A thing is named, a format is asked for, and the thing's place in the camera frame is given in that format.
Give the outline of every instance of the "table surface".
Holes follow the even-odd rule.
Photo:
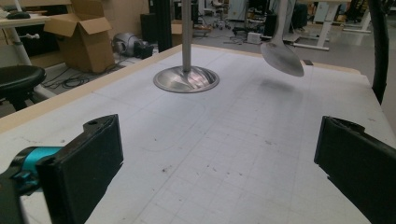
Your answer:
[[[87,223],[369,223],[314,164],[322,116],[396,146],[366,76],[315,64],[291,77],[256,54],[194,46],[192,64],[219,85],[162,91],[152,79],[180,49],[0,119],[0,172],[26,147],[64,146],[119,114],[124,164]],[[50,222],[42,193],[22,200],[31,223]]]

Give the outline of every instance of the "white table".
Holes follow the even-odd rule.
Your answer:
[[[306,45],[306,44],[299,44],[293,43],[295,47],[301,48],[308,48],[308,49],[321,49],[321,50],[329,50],[329,48],[324,47],[324,42],[326,41],[327,34],[329,33],[330,29],[332,28],[332,22],[334,20],[335,14],[337,12],[338,6],[341,3],[350,2],[351,0],[321,0],[319,2],[326,2],[329,5],[329,9],[326,13],[326,18],[323,22],[322,29],[320,31],[320,35],[318,38],[318,43],[314,45]]]
[[[396,146],[366,76],[315,63],[291,77],[261,55],[193,46],[219,85],[162,91],[152,79],[181,65],[180,50],[0,119],[0,172],[26,147],[64,146],[119,114],[124,164],[87,223],[369,223],[314,164],[324,115]],[[23,203],[32,224],[50,222],[42,193]]]
[[[29,56],[27,55],[26,50],[23,46],[23,43],[21,42],[21,40],[18,36],[18,33],[17,33],[15,27],[44,24],[45,21],[49,21],[49,20],[50,20],[50,18],[47,16],[33,16],[30,19],[24,19],[24,20],[0,19],[0,29],[8,28],[10,30],[11,38],[13,40],[15,50],[23,64],[32,65],[32,63],[30,62]],[[7,50],[8,49],[3,49],[2,54],[11,53],[10,51],[7,51]],[[55,96],[55,94],[53,92],[46,90],[41,85],[38,85],[35,87],[35,92],[44,98],[50,98],[50,97]]]
[[[371,21],[370,10],[367,8],[366,11],[364,11],[364,15],[361,18],[361,23],[359,25],[353,25],[353,24],[346,24],[345,25],[346,27],[348,27],[348,26],[350,26],[350,27],[360,27],[360,29],[344,28],[343,31],[370,34],[371,31],[367,30],[368,27],[369,27],[370,21]]]

